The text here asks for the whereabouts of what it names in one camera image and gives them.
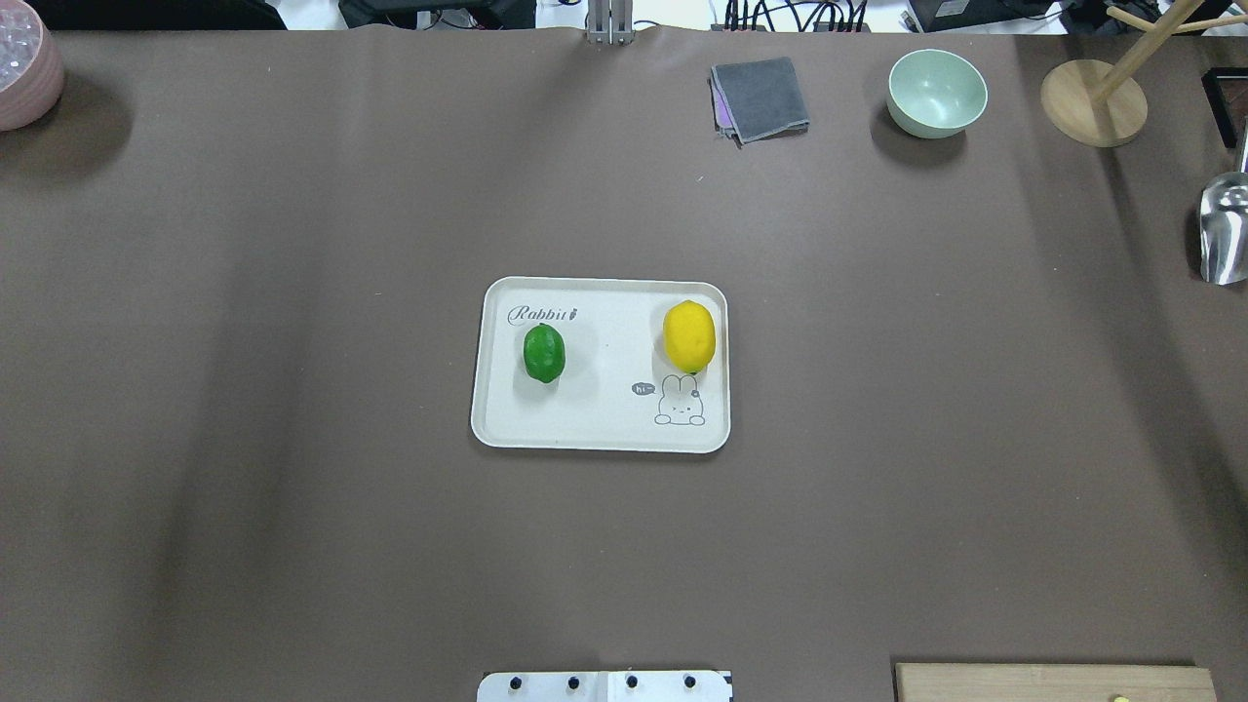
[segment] round wooden base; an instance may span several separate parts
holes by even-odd
[[[1082,59],[1048,71],[1040,86],[1045,114],[1066,136],[1088,146],[1121,146],[1144,126],[1148,100],[1139,84],[1127,79],[1104,102],[1092,100],[1104,75],[1113,66]]]

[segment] metal scoop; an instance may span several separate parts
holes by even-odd
[[[1248,279],[1248,120],[1239,170],[1217,176],[1201,194],[1201,275],[1217,285]]]

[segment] light green bowl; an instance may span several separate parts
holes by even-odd
[[[987,105],[983,76],[957,54],[920,49],[897,59],[889,72],[889,114],[922,139],[962,131]]]

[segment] folded cloth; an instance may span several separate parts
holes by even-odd
[[[741,144],[810,126],[806,101],[797,87],[797,71],[787,56],[711,66],[711,97],[720,131],[734,132]]]

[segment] lemon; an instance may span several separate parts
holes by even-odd
[[[663,317],[663,350],[671,365],[686,373],[696,373],[715,356],[715,321],[710,312],[693,300],[668,310]]]

